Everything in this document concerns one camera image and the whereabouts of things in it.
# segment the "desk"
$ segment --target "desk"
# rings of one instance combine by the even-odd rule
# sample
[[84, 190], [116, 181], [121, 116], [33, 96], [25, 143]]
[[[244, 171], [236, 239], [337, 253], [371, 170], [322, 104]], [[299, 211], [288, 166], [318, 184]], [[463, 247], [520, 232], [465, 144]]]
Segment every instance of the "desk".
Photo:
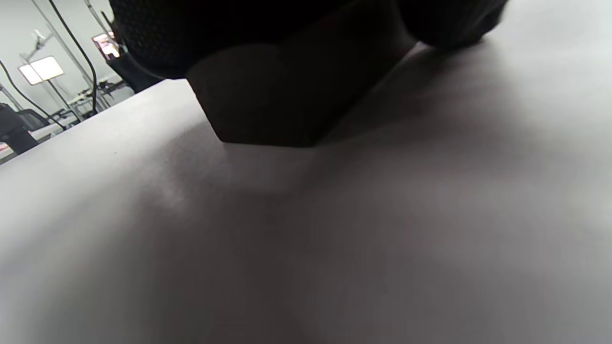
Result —
[[[70, 116], [67, 118], [62, 118], [58, 122], [60, 122], [64, 126], [67, 126], [67, 125], [73, 124], [76, 121], [77, 121], [77, 118], [75, 116]], [[59, 127], [59, 125], [53, 123], [44, 128], [33, 131], [30, 134], [32, 135], [32, 137], [36, 139], [36, 141], [40, 141], [44, 139], [46, 136], [49, 136], [51, 134], [57, 134], [60, 132], [62, 132], [62, 129]], [[13, 154], [13, 150], [10, 147], [8, 147], [5, 143], [0, 143], [0, 145], [2, 147], [5, 147], [3, 150], [0, 151], [0, 161], [2, 161], [3, 159], [6, 159], [7, 157], [11, 156]]]
[[317, 148], [222, 144], [164, 81], [18, 156], [2, 341], [609, 343], [607, 5], [511, 3]]

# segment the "office chair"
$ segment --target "office chair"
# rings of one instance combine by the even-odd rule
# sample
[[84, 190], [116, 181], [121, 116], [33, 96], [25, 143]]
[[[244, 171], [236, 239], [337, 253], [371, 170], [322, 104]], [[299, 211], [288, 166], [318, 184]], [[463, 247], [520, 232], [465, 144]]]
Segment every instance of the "office chair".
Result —
[[4, 103], [0, 103], [0, 141], [8, 144], [17, 154], [38, 145], [38, 141], [24, 128], [20, 116]]
[[17, 115], [23, 121], [23, 127], [31, 132], [42, 129], [49, 125], [49, 120], [45, 119], [32, 109], [17, 111]]
[[187, 78], [226, 142], [311, 146], [411, 49], [493, 29], [506, 0], [110, 0], [134, 60]]

